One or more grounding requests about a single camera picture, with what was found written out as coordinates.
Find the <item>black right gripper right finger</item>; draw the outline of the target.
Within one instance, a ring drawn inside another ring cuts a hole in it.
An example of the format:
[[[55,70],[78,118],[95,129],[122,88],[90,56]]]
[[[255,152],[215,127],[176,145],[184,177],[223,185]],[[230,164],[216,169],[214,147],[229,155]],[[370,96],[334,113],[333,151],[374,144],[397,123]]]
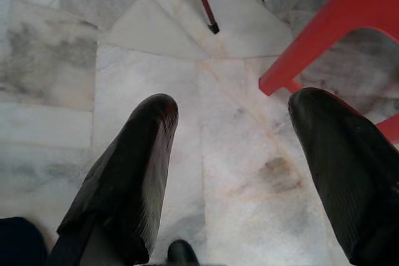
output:
[[[288,111],[349,262],[399,266],[399,150],[372,122],[325,90],[293,93]]]

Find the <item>black T-shirt green logo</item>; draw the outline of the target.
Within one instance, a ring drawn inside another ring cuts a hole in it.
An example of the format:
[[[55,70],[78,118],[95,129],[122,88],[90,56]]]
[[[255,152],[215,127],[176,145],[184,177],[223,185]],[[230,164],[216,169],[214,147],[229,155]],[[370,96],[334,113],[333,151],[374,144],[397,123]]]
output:
[[[47,249],[38,228],[23,217],[0,219],[0,266],[46,266]]]

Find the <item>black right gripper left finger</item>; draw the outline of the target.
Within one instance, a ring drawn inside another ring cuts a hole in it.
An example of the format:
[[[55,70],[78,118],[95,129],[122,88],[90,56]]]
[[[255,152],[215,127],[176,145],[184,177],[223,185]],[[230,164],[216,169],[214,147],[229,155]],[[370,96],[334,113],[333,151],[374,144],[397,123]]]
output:
[[[80,266],[90,239],[123,266],[146,264],[160,226],[178,106],[164,93],[142,101],[87,173],[57,233],[47,266]]]

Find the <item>silver clothes rack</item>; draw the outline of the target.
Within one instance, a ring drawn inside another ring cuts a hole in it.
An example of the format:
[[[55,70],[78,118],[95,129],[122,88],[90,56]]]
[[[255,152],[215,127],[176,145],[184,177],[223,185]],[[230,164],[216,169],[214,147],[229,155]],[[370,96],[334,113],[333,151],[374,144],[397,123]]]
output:
[[[211,10],[211,6],[210,6],[208,0],[201,0],[201,2],[204,7],[207,18],[209,20],[208,28],[213,34],[217,34],[219,32],[219,26],[218,26],[218,23],[216,22],[214,14]]]

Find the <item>red plastic stool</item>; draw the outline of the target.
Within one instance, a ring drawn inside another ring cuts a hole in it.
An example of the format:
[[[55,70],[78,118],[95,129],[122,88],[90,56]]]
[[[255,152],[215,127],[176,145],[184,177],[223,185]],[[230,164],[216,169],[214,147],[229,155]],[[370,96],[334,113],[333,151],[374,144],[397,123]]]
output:
[[[327,90],[399,146],[399,0],[327,0],[259,78],[266,95]]]

